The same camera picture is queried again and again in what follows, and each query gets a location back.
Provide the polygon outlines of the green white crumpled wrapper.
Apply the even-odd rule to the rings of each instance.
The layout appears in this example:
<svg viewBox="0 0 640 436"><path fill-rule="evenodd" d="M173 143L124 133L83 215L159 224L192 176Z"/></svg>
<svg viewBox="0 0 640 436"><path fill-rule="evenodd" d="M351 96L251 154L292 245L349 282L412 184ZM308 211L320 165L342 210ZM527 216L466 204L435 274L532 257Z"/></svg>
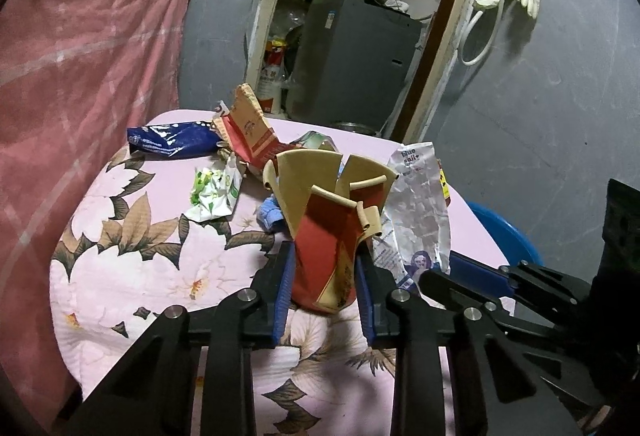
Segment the green white crumpled wrapper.
<svg viewBox="0 0 640 436"><path fill-rule="evenodd" d="M230 216L239 199L243 170L235 154L198 168L190 192L190 208L184 212L186 218L208 222Z"/></svg>

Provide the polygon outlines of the grey washing machine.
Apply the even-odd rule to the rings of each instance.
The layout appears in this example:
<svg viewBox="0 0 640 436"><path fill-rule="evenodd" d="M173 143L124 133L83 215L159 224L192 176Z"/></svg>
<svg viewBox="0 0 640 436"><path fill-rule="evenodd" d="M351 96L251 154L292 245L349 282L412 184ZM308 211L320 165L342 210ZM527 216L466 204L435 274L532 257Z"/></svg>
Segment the grey washing machine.
<svg viewBox="0 0 640 436"><path fill-rule="evenodd" d="M288 80L286 113L322 126L380 130L392 114L422 26L363 0L314 0Z"/></svg>

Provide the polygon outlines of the blue crumpled scrap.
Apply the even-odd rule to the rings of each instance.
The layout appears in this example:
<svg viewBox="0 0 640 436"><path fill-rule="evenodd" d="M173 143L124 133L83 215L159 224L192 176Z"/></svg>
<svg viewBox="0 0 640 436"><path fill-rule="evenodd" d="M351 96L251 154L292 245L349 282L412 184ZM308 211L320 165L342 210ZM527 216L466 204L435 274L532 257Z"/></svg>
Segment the blue crumpled scrap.
<svg viewBox="0 0 640 436"><path fill-rule="evenodd" d="M256 212L258 225L268 234L274 234L286 229L286 221L276 197L272 194L265 198Z"/></svg>

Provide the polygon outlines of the red brown torn carton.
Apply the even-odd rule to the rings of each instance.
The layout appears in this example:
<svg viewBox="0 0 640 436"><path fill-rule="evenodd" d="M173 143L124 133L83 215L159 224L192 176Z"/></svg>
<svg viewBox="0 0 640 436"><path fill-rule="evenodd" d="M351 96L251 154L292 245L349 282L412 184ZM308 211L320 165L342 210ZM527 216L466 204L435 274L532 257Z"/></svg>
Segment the red brown torn carton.
<svg viewBox="0 0 640 436"><path fill-rule="evenodd" d="M231 108L214 118L213 126L242 161L260 172L269 160L294 149L292 144L279 140L267 122L253 89L246 83L235 89Z"/></svg>

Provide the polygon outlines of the white red sack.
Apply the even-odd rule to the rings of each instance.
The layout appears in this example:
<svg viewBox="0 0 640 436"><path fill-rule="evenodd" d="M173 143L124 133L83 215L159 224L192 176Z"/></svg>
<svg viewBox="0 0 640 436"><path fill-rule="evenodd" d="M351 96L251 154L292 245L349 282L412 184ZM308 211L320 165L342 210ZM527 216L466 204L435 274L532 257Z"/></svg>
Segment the white red sack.
<svg viewBox="0 0 640 436"><path fill-rule="evenodd" d="M268 40L262 68L260 69L256 97L262 110L268 114L280 114L282 111L282 84L284 74L284 54L286 43L284 40Z"/></svg>

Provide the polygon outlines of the pink plaid cloth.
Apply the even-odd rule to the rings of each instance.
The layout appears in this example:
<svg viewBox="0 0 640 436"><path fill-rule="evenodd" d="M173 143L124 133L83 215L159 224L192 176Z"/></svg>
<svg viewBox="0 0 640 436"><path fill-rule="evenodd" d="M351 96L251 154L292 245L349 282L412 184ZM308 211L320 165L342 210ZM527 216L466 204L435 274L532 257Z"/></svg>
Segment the pink plaid cloth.
<svg viewBox="0 0 640 436"><path fill-rule="evenodd" d="M49 266L126 130L177 107L189 0L7 0L1 11L1 372L40 430L75 383Z"/></svg>

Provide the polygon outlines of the steel pot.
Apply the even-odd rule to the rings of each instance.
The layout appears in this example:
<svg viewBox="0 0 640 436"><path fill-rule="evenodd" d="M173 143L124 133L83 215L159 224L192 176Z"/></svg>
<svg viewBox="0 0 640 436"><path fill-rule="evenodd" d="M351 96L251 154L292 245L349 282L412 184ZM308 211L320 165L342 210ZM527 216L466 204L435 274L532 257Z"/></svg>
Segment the steel pot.
<svg viewBox="0 0 640 436"><path fill-rule="evenodd" d="M335 128L336 130L344 130L345 132L351 132L360 135L372 137L378 136L378 131L374 128L356 122L335 122L331 124L331 127Z"/></svg>

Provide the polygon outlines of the green pink snack wrapper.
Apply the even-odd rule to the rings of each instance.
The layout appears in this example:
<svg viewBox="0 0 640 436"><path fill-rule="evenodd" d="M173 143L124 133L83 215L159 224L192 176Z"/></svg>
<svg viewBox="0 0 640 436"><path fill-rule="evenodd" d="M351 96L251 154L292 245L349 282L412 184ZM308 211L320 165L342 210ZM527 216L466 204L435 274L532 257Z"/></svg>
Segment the green pink snack wrapper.
<svg viewBox="0 0 640 436"><path fill-rule="evenodd" d="M292 146L303 149L326 150L337 152L337 146L333 139L325 134L310 130L302 136L291 141Z"/></svg>

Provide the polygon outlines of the red beige torn paper cup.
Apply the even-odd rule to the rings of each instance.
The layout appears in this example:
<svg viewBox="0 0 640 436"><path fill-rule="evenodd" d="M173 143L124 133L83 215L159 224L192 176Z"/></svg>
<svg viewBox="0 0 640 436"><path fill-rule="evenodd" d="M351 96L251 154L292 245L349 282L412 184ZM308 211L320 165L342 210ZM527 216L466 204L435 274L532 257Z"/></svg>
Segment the red beige torn paper cup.
<svg viewBox="0 0 640 436"><path fill-rule="evenodd" d="M262 181L293 239L292 301L335 314L356 298L358 246L382 234L381 213L396 170L366 158L320 149L292 149L269 160Z"/></svg>

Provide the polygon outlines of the white silver foil bag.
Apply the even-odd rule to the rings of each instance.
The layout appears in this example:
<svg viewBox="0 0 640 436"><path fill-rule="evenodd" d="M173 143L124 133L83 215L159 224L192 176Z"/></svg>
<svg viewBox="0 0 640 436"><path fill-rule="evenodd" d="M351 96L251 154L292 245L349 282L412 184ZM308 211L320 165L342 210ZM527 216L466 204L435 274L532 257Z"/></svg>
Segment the white silver foil bag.
<svg viewBox="0 0 640 436"><path fill-rule="evenodd" d="M420 292L424 272L448 274L450 222L442 175L430 142L397 149L387 166L398 174L383 208L382 234L372 242L373 263L390 271L398 288Z"/></svg>

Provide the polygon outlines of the blue plastic basin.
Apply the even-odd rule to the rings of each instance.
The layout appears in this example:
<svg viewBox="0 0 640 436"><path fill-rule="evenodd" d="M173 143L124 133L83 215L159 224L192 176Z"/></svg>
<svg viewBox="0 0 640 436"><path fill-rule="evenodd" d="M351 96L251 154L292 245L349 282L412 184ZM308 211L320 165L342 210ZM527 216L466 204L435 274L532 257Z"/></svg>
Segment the blue plastic basin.
<svg viewBox="0 0 640 436"><path fill-rule="evenodd" d="M539 266L544 264L533 243L518 228L486 206L471 201L466 204L511 266L516 266L522 260Z"/></svg>

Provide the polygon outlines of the pink floral tablecloth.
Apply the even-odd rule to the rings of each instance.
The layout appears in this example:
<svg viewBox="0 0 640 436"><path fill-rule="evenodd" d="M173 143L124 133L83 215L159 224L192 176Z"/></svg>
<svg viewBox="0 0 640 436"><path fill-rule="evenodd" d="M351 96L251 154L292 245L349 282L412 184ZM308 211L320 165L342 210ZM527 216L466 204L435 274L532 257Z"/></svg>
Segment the pink floral tablecloth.
<svg viewBox="0 0 640 436"><path fill-rule="evenodd" d="M245 288L281 239L259 227L262 182L247 176L232 216L186 218L206 159L116 152L58 241L50 266L54 333L89 395L170 305L198 310ZM358 309L334 317L291 309L280 345L252 356L262 435L385 435L395 355L364 339Z"/></svg>

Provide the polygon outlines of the blue snack bag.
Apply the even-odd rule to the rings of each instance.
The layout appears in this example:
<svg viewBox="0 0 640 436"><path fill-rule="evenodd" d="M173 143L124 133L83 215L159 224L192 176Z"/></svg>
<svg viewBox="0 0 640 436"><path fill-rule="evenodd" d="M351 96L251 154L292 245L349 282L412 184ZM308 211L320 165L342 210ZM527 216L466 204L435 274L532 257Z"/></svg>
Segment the blue snack bag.
<svg viewBox="0 0 640 436"><path fill-rule="evenodd" d="M164 159L198 158L215 153L221 138L209 122L195 121L130 127L131 153L143 151Z"/></svg>

